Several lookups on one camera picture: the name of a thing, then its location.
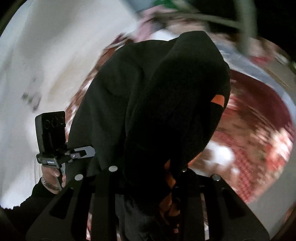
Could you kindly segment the person's left hand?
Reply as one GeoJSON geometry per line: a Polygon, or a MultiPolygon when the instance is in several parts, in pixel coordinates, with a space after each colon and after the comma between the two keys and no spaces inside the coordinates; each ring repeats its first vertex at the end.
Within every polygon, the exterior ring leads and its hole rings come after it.
{"type": "Polygon", "coordinates": [[[50,168],[41,166],[42,177],[41,183],[43,186],[54,194],[58,194],[60,192],[58,188],[57,178],[60,176],[60,172],[56,168],[50,168]]]}

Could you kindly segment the black sleeve left forearm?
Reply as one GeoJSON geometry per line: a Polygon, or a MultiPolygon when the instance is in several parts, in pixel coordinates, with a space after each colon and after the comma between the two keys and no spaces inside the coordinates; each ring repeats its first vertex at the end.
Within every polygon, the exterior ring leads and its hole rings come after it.
{"type": "Polygon", "coordinates": [[[58,193],[40,180],[19,206],[1,208],[1,240],[26,240],[28,230],[58,193]]]}

